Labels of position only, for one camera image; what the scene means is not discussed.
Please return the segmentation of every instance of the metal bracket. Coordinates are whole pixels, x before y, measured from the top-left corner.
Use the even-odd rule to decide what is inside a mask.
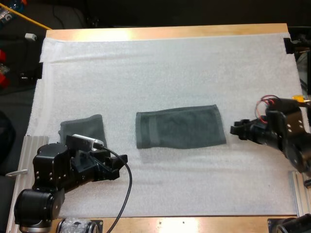
[[[305,214],[311,214],[311,189],[307,189],[304,186],[304,181],[310,178],[297,171],[293,171],[291,177],[293,181],[297,216],[301,217]]]
[[[47,144],[48,141],[49,138],[47,136],[24,136],[23,146],[20,153],[18,171],[13,172],[15,173],[13,175],[11,173],[11,177],[16,175],[17,173],[23,173],[24,175],[17,176],[15,181],[6,233],[19,232],[18,225],[15,224],[14,218],[14,205],[16,202],[16,198],[23,189],[32,187],[35,181],[33,158],[36,156],[39,147]]]
[[[15,178],[18,175],[27,174],[27,173],[28,173],[28,169],[23,169],[19,171],[12,171],[12,172],[6,173],[5,176]]]

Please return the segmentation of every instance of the yellow wire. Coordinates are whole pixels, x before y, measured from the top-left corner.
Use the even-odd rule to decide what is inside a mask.
[[[1,2],[0,2],[0,6],[3,7],[4,9],[6,9],[6,10],[8,10],[8,11],[10,11],[10,12],[12,12],[12,13],[14,13],[14,14],[16,14],[16,15],[22,17],[22,18],[24,18],[25,20],[28,20],[29,22],[32,22],[32,23],[34,23],[34,24],[36,24],[36,25],[38,25],[38,26],[40,26],[40,27],[46,29],[46,30],[52,30],[52,28],[49,28],[49,27],[47,27],[47,26],[45,26],[45,25],[43,25],[43,24],[41,24],[41,23],[38,23],[37,21],[34,21],[33,19],[28,18],[28,17],[25,16],[25,15],[22,15],[21,13],[15,11],[15,10],[9,8],[9,7],[7,7],[6,5],[3,5]]]

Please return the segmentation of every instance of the white plastic piece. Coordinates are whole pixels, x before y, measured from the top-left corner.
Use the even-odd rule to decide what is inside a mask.
[[[29,41],[36,41],[37,40],[37,36],[35,34],[32,34],[32,33],[26,33],[25,34],[25,39],[29,40]]]

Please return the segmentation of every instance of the black cable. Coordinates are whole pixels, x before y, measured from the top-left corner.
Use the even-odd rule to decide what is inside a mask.
[[[55,5],[53,5],[53,7],[52,7],[52,12],[53,12],[53,16],[60,22],[63,29],[65,29],[65,25],[64,25],[63,21],[55,14]]]
[[[93,147],[96,148],[96,149],[99,149],[99,150],[107,150],[110,153],[112,153],[114,156],[116,156],[124,164],[124,166],[126,167],[126,169],[128,171],[129,178],[130,178],[130,182],[129,182],[129,185],[128,185],[127,193],[126,193],[123,205],[122,205],[122,207],[120,209],[120,212],[119,212],[118,216],[116,217],[116,220],[112,223],[111,227],[107,231],[107,233],[110,233],[113,230],[113,228],[116,226],[116,224],[118,223],[118,221],[119,221],[119,219],[120,219],[120,217],[121,217],[121,215],[123,213],[123,210],[124,210],[124,208],[126,206],[128,197],[130,196],[130,192],[131,192],[131,188],[132,188],[132,172],[131,172],[131,169],[128,166],[128,164],[117,153],[113,152],[112,150],[104,147],[103,145],[101,145],[99,143],[94,143]]]

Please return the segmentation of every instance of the red object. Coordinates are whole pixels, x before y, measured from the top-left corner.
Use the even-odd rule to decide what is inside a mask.
[[[0,62],[5,62],[5,58],[6,58],[5,52],[0,50]]]
[[[0,74],[0,88],[4,89],[9,84],[10,84],[10,81],[3,74]]]

